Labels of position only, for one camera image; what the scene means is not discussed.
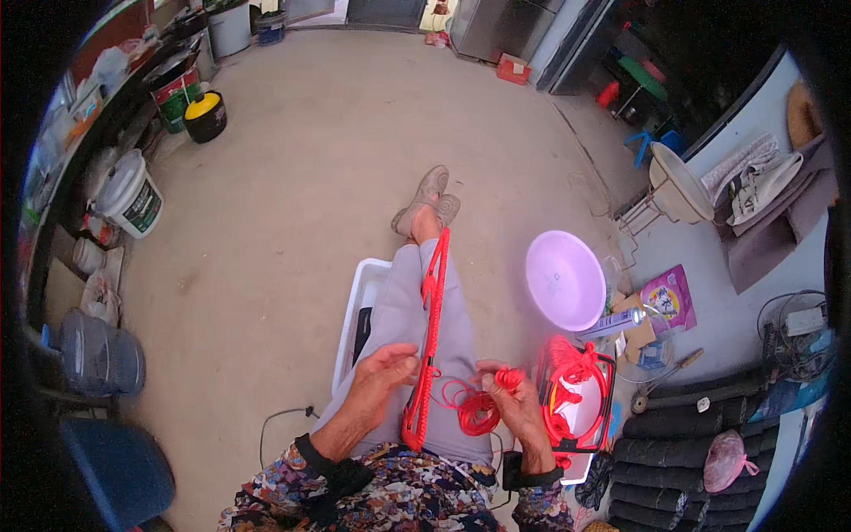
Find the floral shirt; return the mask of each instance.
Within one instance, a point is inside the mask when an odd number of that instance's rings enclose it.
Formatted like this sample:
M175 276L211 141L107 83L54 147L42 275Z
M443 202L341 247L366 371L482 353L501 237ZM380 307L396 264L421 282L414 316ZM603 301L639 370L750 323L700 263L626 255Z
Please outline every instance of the floral shirt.
M355 457L374 478L336 503L328 530L481 530L505 532L488 504L497 489L490 466L452 462L398 443L384 443ZM219 532L323 529L306 515L305 503L326 493L325 477L309 466L295 443L237 493L221 513ZM520 530L573 530L561 484L522 488L512 517Z

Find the red box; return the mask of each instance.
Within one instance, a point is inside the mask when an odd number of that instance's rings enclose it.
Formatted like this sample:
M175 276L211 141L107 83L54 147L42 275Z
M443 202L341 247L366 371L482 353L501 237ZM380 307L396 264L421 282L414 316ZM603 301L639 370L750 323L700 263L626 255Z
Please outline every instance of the red box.
M518 85L525 85L531 73L528 62L513 55L502 54L500 63L496 66L496 77Z

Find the beige shoe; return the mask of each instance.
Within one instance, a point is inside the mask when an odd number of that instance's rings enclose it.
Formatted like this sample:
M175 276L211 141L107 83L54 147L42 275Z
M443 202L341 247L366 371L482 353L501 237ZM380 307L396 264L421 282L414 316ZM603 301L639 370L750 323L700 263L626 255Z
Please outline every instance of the beige shoe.
M397 223L407 210L408 208L405 207L397 212L392 223ZM437 218L440 220L440 228L443 229L444 227L449 227L449 224L452 223L452 220L455 219L455 216L458 215L458 211L460 210L461 200L457 196L453 196L452 194L443 194L440 199L437 200L437 209L435 210L435 212L437 212Z
M390 228L403 237L410 237L414 217L425 205L431 205L433 209L437 210L440 197L446 190L448 183L449 171L445 166L438 164L429 170L420 181L420 186L417 187L417 192L414 194L411 204L396 213L393 221L390 222Z

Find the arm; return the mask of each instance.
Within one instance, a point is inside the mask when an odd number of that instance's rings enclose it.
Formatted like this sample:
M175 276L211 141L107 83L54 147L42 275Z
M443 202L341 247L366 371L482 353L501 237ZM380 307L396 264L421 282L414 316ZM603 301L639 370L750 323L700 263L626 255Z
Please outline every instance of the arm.
M523 446L523 476L540 475L556 469L556 457L552 453L550 437L544 427L538 405L538 393L532 381L524 379L511 394L494 382L492 372L504 367L503 364L479 361L478 377L482 387L496 403L500 416L508 428L520 440ZM519 501L512 513L514 521L525 532L572 531L574 520L565 499L562 485L556 481L552 485L534 488L520 488Z
M358 364L340 410L310 437L297 438L243 484L234 506L221 513L219 531L238 529L245 523L258 532L277 532L305 521L305 503L328 493L326 476L334 465L381 423L390 391L406 382L419 365L416 352L413 344L390 344Z

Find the spray can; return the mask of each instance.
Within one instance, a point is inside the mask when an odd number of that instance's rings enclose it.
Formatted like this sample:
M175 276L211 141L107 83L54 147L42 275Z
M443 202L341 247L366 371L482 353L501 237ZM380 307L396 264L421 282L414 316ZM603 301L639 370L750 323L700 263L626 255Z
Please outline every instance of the spray can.
M642 309L634 306L623 312L609 314L600 318L600 321L595 323L590 329L586 329L576 333L578 340L590 340L591 338L599 338L600 336L608 336L614 333L619 333L622 330L632 329L641 325L647 313Z

